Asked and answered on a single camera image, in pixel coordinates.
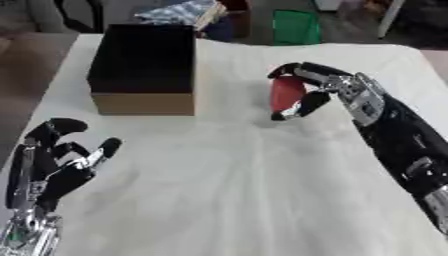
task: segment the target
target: white tablecloth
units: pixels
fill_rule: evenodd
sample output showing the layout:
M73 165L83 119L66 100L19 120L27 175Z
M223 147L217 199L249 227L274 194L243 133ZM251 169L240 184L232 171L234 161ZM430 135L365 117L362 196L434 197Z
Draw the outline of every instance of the white tablecloth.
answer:
M311 61L374 76L448 138L447 88L417 50L198 40L195 117L105 117L85 81L100 39L80 36L27 128L71 117L90 129L66 140L92 149L124 140L95 180L62 200L58 256L448 253L337 100L304 119L270 121L266 75Z

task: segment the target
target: red object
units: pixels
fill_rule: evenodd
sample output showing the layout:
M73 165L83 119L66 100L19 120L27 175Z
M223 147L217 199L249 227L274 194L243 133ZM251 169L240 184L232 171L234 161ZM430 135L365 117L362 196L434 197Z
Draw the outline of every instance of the red object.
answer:
M273 112L290 108L306 94L303 82L292 76L279 77L272 81L271 109Z

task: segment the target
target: black box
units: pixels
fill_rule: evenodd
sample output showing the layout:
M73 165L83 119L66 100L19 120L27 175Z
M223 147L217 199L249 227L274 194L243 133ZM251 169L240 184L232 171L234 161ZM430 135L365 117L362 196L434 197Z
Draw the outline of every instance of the black box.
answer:
M87 80L102 114L194 115L191 26L112 25Z

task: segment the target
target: green bin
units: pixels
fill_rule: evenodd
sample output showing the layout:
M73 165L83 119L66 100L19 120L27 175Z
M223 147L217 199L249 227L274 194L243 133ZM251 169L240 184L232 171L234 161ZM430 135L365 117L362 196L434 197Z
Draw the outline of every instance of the green bin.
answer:
M310 12L275 10L274 45L309 45L320 43L317 16Z

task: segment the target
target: robotic arm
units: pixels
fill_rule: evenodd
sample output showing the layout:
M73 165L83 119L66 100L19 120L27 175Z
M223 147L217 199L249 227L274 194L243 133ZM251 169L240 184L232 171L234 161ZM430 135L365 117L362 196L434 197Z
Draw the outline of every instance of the robotic arm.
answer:
M448 143L405 104L363 73L354 75L313 63L289 63L268 76L294 76L316 86L289 109L274 112L281 121L304 117L336 94L353 124L390 175L409 192L431 222L448 235Z

